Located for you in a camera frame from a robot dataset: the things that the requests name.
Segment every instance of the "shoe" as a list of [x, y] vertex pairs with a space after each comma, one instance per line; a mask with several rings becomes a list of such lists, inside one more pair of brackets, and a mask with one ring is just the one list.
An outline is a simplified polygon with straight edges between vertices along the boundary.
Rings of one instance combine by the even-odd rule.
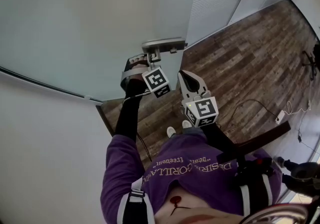
[[168, 135], [169, 138], [171, 138], [172, 135], [175, 135], [175, 134], [176, 134], [176, 131], [175, 131], [175, 129], [174, 129], [172, 126], [169, 126], [169, 127], [166, 129], [166, 134]]
[[282, 157], [277, 157], [276, 162], [281, 168], [285, 168], [285, 160]]
[[188, 120], [183, 120], [182, 121], [182, 127], [183, 128], [192, 127], [192, 124]]

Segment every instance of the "white cable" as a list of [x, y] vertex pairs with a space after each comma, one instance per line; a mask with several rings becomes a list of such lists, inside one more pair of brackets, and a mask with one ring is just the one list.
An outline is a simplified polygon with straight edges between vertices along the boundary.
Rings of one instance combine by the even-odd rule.
[[125, 101], [127, 101], [127, 100], [129, 100], [129, 99], [133, 99], [133, 98], [136, 98], [136, 97], [139, 97], [139, 96], [145, 96], [145, 95], [148, 95], [148, 94], [151, 94], [151, 92], [150, 92], [150, 91], [147, 91], [147, 92], [145, 92], [145, 93], [143, 93], [143, 94], [134, 95], [134, 96], [132, 96], [132, 97], [129, 97], [129, 98], [125, 99], [125, 100], [122, 102], [122, 104], [124, 104]]
[[308, 111], [308, 109], [307, 110], [303, 110], [302, 108], [300, 108], [297, 112], [292, 112], [292, 105], [291, 105], [291, 102], [290, 101], [288, 101], [288, 102], [286, 102], [286, 107], [287, 107], [287, 109], [288, 109], [288, 112], [286, 112], [285, 110], [283, 111], [283, 112], [285, 112], [287, 115], [292, 115], [292, 114], [297, 114], [297, 113], [299, 113], [299, 111], [303, 111], [303, 112], [307, 112]]

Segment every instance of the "person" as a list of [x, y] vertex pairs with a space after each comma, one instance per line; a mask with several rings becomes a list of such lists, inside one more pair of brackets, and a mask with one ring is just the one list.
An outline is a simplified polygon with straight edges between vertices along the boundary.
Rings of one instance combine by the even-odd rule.
[[286, 187], [299, 194], [309, 197], [320, 196], [319, 179], [320, 168], [315, 162], [297, 164], [295, 162], [277, 158], [277, 163], [281, 168], [286, 168], [291, 172], [290, 175], [282, 174], [282, 183]]
[[[139, 63], [143, 57], [132, 61]], [[144, 67], [137, 64], [133, 68]], [[144, 93], [146, 84], [141, 75], [130, 77], [126, 98]], [[222, 152], [207, 144], [200, 128], [183, 121], [183, 134], [169, 127], [170, 139], [162, 146], [147, 170], [144, 170], [136, 147], [138, 109], [142, 97], [123, 103], [115, 135], [106, 152], [106, 170], [100, 197], [101, 208], [108, 224], [117, 223], [117, 213], [123, 195], [142, 177], [141, 190], [150, 200], [157, 224], [238, 224], [244, 215], [239, 187], [233, 185], [237, 162], [223, 165], [217, 162]], [[269, 157], [262, 149], [246, 160]], [[281, 186], [281, 171], [275, 165], [269, 177], [272, 203], [277, 201]]]

